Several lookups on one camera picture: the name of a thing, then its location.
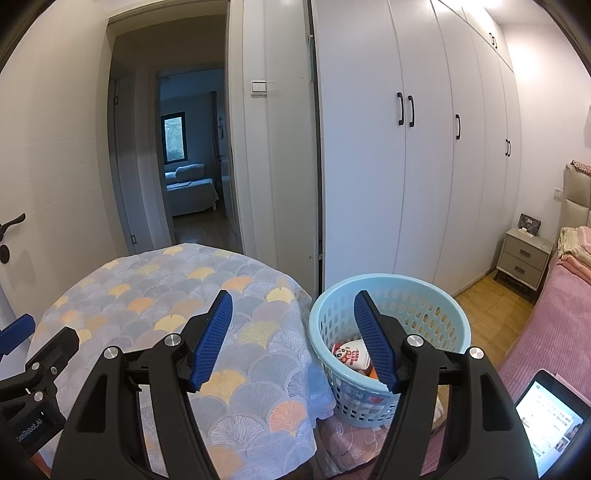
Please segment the grey bedside table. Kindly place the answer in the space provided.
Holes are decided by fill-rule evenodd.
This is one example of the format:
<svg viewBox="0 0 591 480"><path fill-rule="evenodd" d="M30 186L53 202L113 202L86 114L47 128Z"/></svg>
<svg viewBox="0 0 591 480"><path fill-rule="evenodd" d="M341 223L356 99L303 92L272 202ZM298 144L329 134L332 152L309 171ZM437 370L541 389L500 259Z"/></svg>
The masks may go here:
<svg viewBox="0 0 591 480"><path fill-rule="evenodd" d="M539 292L553 253L551 241L513 228L506 232L496 265L496 276L507 275Z"/></svg>

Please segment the light blue laundry basket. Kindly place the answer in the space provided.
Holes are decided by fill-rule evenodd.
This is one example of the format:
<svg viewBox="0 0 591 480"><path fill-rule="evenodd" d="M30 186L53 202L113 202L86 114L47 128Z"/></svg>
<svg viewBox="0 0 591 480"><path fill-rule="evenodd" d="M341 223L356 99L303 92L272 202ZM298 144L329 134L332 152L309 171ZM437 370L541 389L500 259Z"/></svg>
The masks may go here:
<svg viewBox="0 0 591 480"><path fill-rule="evenodd" d="M335 415L349 425L390 424L408 379L401 347L415 335L434 348L463 353L471 327L460 305L426 281L396 274L349 277L315 300L308 318L311 346L335 396ZM379 380L339 362L332 345L362 339Z"/></svg>

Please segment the white wardrobe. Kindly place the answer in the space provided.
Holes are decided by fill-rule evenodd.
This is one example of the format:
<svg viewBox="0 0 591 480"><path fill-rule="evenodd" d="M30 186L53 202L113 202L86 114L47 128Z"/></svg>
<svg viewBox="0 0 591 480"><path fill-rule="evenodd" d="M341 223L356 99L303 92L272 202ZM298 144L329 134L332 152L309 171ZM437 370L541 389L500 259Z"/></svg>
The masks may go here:
<svg viewBox="0 0 591 480"><path fill-rule="evenodd" d="M495 266L521 167L514 71L481 1L315 1L322 282L457 294Z"/></svg>

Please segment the photo frame on nightstand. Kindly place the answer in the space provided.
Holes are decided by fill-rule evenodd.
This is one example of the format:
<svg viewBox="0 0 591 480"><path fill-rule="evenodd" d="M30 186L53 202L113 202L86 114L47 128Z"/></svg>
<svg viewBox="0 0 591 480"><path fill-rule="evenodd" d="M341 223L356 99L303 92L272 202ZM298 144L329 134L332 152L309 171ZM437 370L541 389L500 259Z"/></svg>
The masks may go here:
<svg viewBox="0 0 591 480"><path fill-rule="evenodd" d="M531 236L537 236L541 227L541 221L525 213L521 213L518 220L518 230Z"/></svg>

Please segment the beige padded headboard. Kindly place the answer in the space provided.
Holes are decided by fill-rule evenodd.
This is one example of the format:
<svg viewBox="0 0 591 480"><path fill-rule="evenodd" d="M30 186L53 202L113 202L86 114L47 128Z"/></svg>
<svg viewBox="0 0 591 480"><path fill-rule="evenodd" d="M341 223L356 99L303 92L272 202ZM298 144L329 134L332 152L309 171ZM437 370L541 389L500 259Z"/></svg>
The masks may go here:
<svg viewBox="0 0 591 480"><path fill-rule="evenodd" d="M591 226L590 176L567 164L563 171L563 192L559 228Z"/></svg>

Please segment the folded blankets on bed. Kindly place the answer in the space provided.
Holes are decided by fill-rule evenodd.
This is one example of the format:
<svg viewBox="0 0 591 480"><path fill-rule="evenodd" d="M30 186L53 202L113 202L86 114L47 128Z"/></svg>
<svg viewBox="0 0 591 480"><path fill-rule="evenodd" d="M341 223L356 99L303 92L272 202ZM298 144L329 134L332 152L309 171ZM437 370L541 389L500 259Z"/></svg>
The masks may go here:
<svg viewBox="0 0 591 480"><path fill-rule="evenodd" d="M590 283L590 228L563 227L558 238L558 263L572 274Z"/></svg>

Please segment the white light switch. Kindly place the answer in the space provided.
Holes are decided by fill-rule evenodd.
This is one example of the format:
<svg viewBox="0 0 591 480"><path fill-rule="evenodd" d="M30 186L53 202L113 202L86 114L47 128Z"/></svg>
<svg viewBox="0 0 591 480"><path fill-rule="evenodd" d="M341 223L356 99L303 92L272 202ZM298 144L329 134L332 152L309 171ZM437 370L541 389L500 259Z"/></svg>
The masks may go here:
<svg viewBox="0 0 591 480"><path fill-rule="evenodd" d="M253 97L266 97L267 83L266 80L252 80L250 81L250 94Z"/></svg>

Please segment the distant blue bed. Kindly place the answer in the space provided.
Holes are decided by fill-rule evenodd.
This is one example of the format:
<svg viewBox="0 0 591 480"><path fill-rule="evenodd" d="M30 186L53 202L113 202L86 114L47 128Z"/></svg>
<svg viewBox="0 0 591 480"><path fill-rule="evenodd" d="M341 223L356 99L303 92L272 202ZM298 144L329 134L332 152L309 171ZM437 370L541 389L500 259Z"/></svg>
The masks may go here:
<svg viewBox="0 0 591 480"><path fill-rule="evenodd" d="M191 163L165 173L167 201L173 217L216 209L219 200L213 179L205 165Z"/></svg>

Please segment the pink floral stool cushion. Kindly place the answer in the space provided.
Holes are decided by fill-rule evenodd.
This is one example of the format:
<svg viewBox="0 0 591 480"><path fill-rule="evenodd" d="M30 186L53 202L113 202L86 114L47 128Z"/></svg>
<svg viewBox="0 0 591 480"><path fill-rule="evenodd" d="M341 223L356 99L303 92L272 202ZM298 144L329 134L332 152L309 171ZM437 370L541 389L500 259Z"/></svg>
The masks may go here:
<svg viewBox="0 0 591 480"><path fill-rule="evenodd" d="M311 459L315 479L369 479L389 433L389 426L363 428L337 416L318 421L317 453Z"/></svg>

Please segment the white tube bottle red label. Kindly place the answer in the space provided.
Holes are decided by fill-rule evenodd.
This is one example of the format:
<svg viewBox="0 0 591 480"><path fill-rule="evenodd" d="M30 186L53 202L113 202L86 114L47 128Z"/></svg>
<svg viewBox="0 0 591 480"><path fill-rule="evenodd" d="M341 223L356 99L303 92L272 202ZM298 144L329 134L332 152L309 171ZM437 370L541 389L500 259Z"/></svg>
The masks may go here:
<svg viewBox="0 0 591 480"><path fill-rule="evenodd" d="M368 376L373 369L369 350L362 339L332 345L332 354L349 369Z"/></svg>

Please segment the pink bed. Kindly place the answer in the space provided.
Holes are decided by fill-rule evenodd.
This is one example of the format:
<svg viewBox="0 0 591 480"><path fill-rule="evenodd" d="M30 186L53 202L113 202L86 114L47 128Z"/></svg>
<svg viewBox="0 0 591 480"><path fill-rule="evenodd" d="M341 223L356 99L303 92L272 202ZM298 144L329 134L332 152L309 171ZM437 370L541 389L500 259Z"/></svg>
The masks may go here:
<svg viewBox="0 0 591 480"><path fill-rule="evenodd" d="M550 261L534 305L491 276L456 300L466 312L472 343L481 347L516 400L544 369L590 400L590 285Z"/></svg>

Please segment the smartphone with lit screen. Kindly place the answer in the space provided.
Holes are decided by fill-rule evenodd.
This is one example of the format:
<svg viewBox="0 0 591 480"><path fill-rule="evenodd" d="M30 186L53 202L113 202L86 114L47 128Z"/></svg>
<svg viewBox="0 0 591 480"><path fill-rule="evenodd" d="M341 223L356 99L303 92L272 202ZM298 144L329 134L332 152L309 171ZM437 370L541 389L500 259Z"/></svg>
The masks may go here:
<svg viewBox="0 0 591 480"><path fill-rule="evenodd" d="M590 425L590 401L558 375L538 370L516 401L539 479L550 479Z"/></svg>

